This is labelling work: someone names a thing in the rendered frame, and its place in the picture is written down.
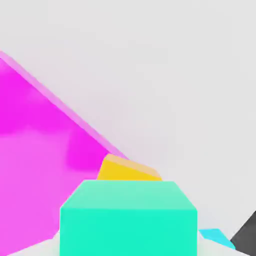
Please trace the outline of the large magenta box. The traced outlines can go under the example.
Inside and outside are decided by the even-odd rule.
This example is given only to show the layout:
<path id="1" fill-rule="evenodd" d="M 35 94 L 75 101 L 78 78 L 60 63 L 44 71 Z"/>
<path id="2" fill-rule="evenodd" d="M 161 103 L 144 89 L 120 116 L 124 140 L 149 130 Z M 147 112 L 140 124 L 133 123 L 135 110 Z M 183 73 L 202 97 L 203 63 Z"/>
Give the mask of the large magenta box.
<path id="1" fill-rule="evenodd" d="M 60 207 L 122 153 L 0 51 L 0 256 L 52 238 Z"/>

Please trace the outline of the small yellow cube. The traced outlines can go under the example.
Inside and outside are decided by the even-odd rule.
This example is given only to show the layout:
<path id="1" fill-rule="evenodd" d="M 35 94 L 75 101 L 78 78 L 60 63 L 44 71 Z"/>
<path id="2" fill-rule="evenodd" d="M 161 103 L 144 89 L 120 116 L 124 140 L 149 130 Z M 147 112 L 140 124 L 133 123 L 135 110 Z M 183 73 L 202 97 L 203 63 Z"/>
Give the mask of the small yellow cube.
<path id="1" fill-rule="evenodd" d="M 103 159 L 98 180 L 118 181 L 162 181 L 158 172 L 146 165 L 107 154 Z"/>

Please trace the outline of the small turquoise cube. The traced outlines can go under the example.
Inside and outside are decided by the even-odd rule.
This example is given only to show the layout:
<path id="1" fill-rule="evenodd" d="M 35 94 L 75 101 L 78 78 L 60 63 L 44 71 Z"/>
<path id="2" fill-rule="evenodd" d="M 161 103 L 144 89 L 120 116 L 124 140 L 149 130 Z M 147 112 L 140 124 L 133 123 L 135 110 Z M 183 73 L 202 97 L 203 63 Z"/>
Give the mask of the small turquoise cube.
<path id="1" fill-rule="evenodd" d="M 59 256 L 197 256 L 197 233 L 172 181 L 85 180 L 60 208 Z"/>

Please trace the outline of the small cyan cube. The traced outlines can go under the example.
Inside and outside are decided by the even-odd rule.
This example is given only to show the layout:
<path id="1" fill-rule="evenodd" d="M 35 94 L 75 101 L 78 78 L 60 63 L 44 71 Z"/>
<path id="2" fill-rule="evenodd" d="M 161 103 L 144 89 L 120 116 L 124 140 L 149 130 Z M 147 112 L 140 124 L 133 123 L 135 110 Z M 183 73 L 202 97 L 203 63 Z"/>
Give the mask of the small cyan cube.
<path id="1" fill-rule="evenodd" d="M 236 249 L 235 245 L 218 228 L 200 229 L 199 232 L 204 239 L 216 242 L 234 250 Z"/>

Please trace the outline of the large dark grey box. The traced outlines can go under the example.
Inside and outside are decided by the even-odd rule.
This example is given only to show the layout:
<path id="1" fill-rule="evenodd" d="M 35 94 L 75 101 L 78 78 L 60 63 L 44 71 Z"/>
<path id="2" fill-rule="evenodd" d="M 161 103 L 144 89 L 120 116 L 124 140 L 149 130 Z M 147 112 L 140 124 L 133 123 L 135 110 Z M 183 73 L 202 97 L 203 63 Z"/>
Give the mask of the large dark grey box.
<path id="1" fill-rule="evenodd" d="M 256 211 L 230 241 L 237 251 L 249 256 L 256 256 Z"/>

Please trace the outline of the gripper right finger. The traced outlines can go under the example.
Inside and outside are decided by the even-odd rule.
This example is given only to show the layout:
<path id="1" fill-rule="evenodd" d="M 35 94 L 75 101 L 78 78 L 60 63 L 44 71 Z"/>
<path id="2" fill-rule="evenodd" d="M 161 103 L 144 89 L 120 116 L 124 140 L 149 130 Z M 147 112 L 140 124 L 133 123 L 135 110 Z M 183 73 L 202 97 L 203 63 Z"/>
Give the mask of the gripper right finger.
<path id="1" fill-rule="evenodd" d="M 233 248 L 205 239 L 197 232 L 197 256 L 249 256 Z"/>

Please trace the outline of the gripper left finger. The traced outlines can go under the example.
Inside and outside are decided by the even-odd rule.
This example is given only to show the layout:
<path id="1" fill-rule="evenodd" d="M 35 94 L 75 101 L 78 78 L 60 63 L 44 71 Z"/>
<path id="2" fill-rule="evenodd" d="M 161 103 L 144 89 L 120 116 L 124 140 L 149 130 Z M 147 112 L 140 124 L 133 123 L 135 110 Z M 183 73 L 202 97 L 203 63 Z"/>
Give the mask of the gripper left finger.
<path id="1" fill-rule="evenodd" d="M 7 256 L 60 256 L 60 231 L 51 239 L 34 244 Z"/>

